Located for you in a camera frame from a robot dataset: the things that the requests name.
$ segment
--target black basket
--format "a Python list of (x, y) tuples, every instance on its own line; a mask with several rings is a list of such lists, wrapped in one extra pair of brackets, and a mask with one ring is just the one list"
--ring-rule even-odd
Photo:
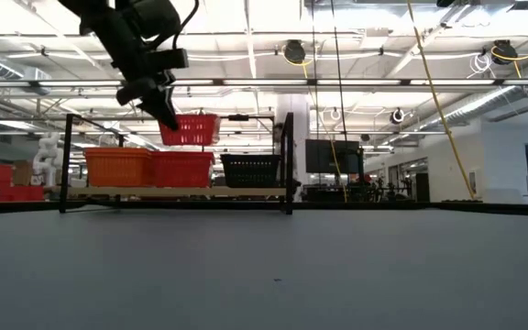
[(225, 183), (230, 188), (273, 188), (279, 155), (221, 155)]

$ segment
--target white column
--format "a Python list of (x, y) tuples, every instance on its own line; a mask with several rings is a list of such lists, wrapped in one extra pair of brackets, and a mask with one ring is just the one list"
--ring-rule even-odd
[(309, 174), (306, 169), (305, 140), (309, 138), (309, 103), (304, 94), (278, 95), (275, 123), (284, 123), (286, 115), (294, 113), (294, 142), (296, 143), (296, 161), (298, 180), (302, 184), (309, 183)]

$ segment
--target gray floor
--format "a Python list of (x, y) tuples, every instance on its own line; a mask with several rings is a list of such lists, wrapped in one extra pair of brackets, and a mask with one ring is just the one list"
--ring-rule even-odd
[(528, 217), (0, 214), (0, 329), (528, 329)]

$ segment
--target monitor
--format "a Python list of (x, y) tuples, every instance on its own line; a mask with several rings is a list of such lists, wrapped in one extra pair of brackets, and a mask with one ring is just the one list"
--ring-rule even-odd
[[(342, 174), (359, 173), (357, 141), (334, 141), (335, 157)], [(331, 141), (308, 139), (305, 143), (307, 173), (337, 173)]]

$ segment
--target white robot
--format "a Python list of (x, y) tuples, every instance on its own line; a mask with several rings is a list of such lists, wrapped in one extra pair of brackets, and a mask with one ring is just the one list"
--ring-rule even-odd
[(46, 187), (56, 185), (56, 170), (62, 167), (63, 150), (57, 148), (61, 135), (59, 133), (47, 133), (39, 141), (39, 150), (34, 157), (32, 185), (39, 186), (45, 182)]

